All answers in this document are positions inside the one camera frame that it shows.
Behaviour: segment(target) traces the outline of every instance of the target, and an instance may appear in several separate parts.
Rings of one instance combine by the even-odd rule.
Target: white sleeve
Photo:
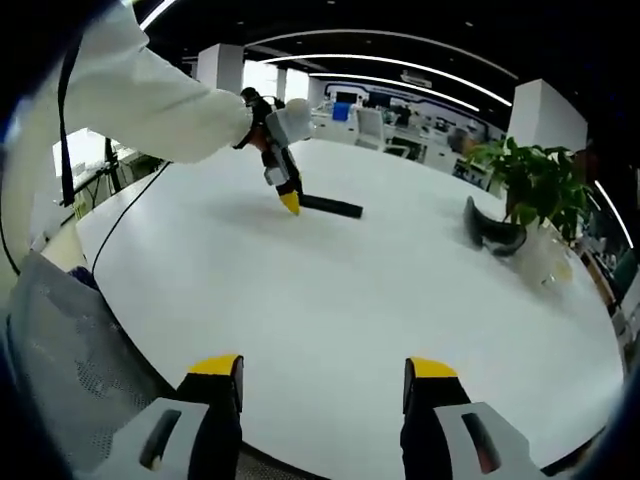
[[[183,74],[147,42],[130,6],[116,4],[87,31],[67,93],[70,123],[174,162],[239,143],[251,127],[243,100]]]

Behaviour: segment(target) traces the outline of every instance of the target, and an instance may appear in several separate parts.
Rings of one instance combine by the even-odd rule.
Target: yellow tip
[[[444,363],[435,360],[425,360],[419,357],[410,357],[416,378],[457,377],[456,371]]]
[[[298,192],[285,193],[280,195],[280,201],[284,204],[289,211],[295,215],[300,215],[300,200],[298,199]]]
[[[237,354],[207,358],[191,367],[189,373],[199,373],[201,375],[231,375],[233,362],[236,361],[236,358],[238,358]]]

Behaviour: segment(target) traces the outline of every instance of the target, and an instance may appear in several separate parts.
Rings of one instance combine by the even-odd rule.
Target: desk
[[[336,122],[330,113],[312,113],[311,120],[315,125],[314,138],[332,142],[355,145],[358,138],[358,122],[352,114],[346,122]]]
[[[404,478],[404,360],[459,373],[530,441],[540,467],[605,424],[622,385],[605,306],[578,258],[554,301],[469,246],[450,175],[331,142],[292,151],[309,193],[365,207],[356,221],[289,214],[259,155],[173,165],[124,216],[96,279],[138,349],[177,386],[195,362],[245,356],[244,440],[335,480]],[[136,183],[78,223],[89,264]]]
[[[430,133],[426,133],[424,130],[418,130],[417,128],[385,125],[384,130],[386,138],[402,138],[408,142],[417,143],[423,146],[429,146],[434,143],[434,139]]]

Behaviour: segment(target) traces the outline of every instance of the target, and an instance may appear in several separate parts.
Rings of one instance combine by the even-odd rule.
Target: hand
[[[249,139],[249,143],[263,153],[270,150],[269,143],[267,142],[267,135],[262,127],[256,127],[253,135]]]

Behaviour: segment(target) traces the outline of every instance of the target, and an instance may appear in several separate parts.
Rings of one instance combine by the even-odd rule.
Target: gray fabric
[[[102,296],[32,252],[9,303],[15,382],[74,470],[107,458],[113,434],[160,387],[123,342]]]
[[[251,454],[240,452],[236,480],[304,480],[305,478],[274,468]]]

